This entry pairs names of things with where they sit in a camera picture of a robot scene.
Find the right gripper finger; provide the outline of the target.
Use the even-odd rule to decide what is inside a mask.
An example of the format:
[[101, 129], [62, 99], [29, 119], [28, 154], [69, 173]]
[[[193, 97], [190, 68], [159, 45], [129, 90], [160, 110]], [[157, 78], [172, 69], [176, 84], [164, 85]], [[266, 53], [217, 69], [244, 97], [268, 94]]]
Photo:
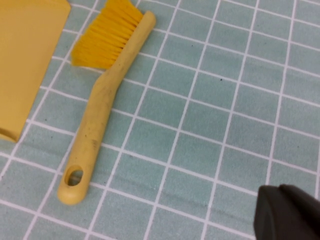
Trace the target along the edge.
[[253, 229], [257, 240], [318, 240], [320, 201], [294, 185], [260, 186]]

